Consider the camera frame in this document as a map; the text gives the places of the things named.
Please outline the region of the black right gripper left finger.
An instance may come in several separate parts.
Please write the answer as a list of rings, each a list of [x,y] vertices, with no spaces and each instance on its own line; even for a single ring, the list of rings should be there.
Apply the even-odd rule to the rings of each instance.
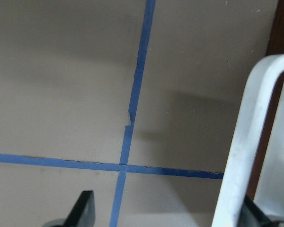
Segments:
[[[93,227],[96,221],[94,192],[82,191],[66,219],[45,223],[46,227]]]

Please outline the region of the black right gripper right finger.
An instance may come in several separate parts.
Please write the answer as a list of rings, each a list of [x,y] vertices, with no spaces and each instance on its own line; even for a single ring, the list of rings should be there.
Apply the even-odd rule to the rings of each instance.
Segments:
[[[241,207],[237,227],[284,227],[284,218],[267,216],[247,195]]]

